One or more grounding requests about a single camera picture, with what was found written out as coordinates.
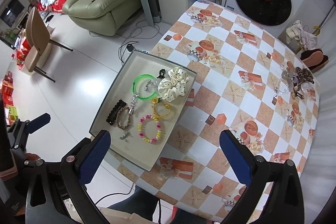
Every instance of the white tray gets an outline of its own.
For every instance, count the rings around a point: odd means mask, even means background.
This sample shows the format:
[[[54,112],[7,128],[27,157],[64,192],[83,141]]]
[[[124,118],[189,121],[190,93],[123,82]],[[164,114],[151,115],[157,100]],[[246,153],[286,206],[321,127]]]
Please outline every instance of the white tray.
[[[120,99],[130,106],[133,96],[132,84],[134,79],[139,75],[150,74],[157,77],[159,75],[159,70],[165,69],[167,76],[168,71],[173,67],[181,67],[185,69],[188,72],[189,81],[186,84],[185,95],[183,97],[179,96],[169,103],[171,106],[170,115],[163,120],[160,120],[162,131],[165,132],[165,134],[162,134],[160,140],[155,144],[147,143],[140,138],[137,126],[141,117],[153,114],[152,100],[137,100],[134,114],[131,116],[131,124],[127,129],[131,135],[127,138],[128,142],[120,140],[119,138],[122,136],[123,130],[117,127],[117,122],[115,122],[113,126],[106,122],[107,116],[111,112],[112,108]],[[105,99],[101,104],[90,128],[90,134],[96,136],[100,130],[109,131],[111,134],[111,150],[117,152],[122,157],[136,164],[140,168],[150,171],[163,150],[163,147],[165,146],[170,133],[180,116],[189,92],[195,82],[195,78],[196,73],[194,71],[179,64],[144,52],[133,51],[119,71],[107,95],[105,96]],[[157,105],[156,110],[159,114],[167,113],[167,109],[162,103]],[[152,120],[147,120],[143,126],[145,135],[147,135],[148,138],[155,138],[156,123]]]

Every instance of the person's leg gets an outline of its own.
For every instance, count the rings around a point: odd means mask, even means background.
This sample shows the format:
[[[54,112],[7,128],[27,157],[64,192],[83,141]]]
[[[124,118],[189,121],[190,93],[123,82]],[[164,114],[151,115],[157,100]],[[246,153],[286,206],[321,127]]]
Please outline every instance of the person's leg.
[[[158,201],[159,199],[156,196],[136,185],[133,195],[121,202],[111,205],[109,208],[129,214],[136,213],[142,218],[153,221],[153,214]]]
[[[170,224],[206,224],[205,218],[193,215],[181,209],[178,209],[173,221]]]

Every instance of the green sofa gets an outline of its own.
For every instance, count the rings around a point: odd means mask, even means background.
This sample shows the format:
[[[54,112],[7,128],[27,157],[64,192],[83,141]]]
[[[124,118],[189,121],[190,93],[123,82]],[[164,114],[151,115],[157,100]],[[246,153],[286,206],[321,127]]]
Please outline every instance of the green sofa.
[[[141,6],[140,0],[67,0],[63,12],[84,29],[114,35]]]

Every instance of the tile floor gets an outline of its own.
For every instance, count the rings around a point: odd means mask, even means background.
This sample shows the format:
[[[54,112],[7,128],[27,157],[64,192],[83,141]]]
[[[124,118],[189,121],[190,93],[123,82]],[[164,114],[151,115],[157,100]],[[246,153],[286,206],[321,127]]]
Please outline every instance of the tile floor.
[[[125,24],[118,33],[128,37],[136,23],[144,20],[138,14],[133,21]],[[9,70],[13,72],[13,100],[21,120],[34,119],[47,112],[51,122],[30,135],[27,150],[38,154],[46,161],[59,161],[77,142],[89,137],[89,128],[117,72],[121,68],[118,48],[125,41],[139,41],[136,49],[150,51],[162,37],[152,27],[144,27],[142,33],[136,30],[135,38],[127,39],[115,35],[99,36],[76,26],[67,15],[56,15],[50,22],[55,28],[52,38],[74,49],[69,52],[53,47],[43,66],[56,83],[40,75],[32,77],[18,71],[15,63]],[[158,23],[160,33],[171,27]],[[103,161],[92,182],[87,185],[88,193],[96,202],[109,193],[128,193],[132,182]],[[126,195],[114,195],[102,200],[99,205],[107,207],[126,199]],[[172,205],[162,202],[161,223],[169,223]],[[154,214],[158,221],[159,210]]]

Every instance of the orange and white tablecloth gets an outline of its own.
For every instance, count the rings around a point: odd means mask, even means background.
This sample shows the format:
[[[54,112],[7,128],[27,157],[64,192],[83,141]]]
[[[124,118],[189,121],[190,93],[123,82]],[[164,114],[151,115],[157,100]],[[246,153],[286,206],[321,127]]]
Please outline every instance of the orange and white tablecloth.
[[[153,169],[143,171],[112,153],[120,173],[160,199],[217,222],[245,189],[219,146],[224,129],[254,155],[280,163],[292,159],[301,174],[315,133],[320,86],[315,80],[304,100],[289,93],[274,97],[281,68],[306,67],[282,42],[250,20],[198,0],[151,53],[196,71],[196,82]],[[280,90],[285,87],[280,82]],[[259,217],[271,187],[250,221]]]

